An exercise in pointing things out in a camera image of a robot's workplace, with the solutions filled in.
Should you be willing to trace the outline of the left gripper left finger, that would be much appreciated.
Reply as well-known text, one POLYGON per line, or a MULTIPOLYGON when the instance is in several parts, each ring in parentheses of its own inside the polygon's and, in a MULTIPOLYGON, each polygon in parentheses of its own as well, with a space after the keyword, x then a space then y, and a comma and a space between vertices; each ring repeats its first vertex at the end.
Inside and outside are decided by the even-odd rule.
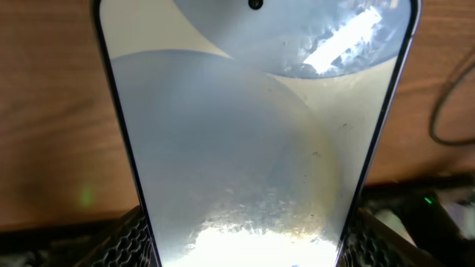
POLYGON ((77 267, 156 266, 148 224, 141 207, 120 217, 88 244, 74 260, 77 267))

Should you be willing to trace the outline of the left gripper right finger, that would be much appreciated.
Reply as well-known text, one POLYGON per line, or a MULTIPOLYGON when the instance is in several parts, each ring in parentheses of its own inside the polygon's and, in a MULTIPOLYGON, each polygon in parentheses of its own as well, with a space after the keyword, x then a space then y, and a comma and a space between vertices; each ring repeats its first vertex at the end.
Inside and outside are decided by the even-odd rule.
POLYGON ((360 208, 348 225, 339 267, 444 267, 360 208))

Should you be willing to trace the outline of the blue Samsung Galaxy smartphone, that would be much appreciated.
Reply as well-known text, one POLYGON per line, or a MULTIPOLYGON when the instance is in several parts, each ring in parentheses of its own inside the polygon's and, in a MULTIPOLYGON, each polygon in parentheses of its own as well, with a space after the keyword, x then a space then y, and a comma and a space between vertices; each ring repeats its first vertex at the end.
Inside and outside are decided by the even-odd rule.
POLYGON ((417 0, 99 0, 159 266, 335 266, 417 0))

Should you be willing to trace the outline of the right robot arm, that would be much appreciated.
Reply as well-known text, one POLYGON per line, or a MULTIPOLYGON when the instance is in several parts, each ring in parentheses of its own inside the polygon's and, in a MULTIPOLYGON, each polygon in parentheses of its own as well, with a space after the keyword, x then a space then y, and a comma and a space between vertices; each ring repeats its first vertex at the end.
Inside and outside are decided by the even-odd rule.
POLYGON ((401 221, 415 245, 444 266, 473 266, 474 239, 464 237, 443 202, 473 204, 474 174, 428 176, 401 183, 367 186, 362 201, 387 208, 401 221))

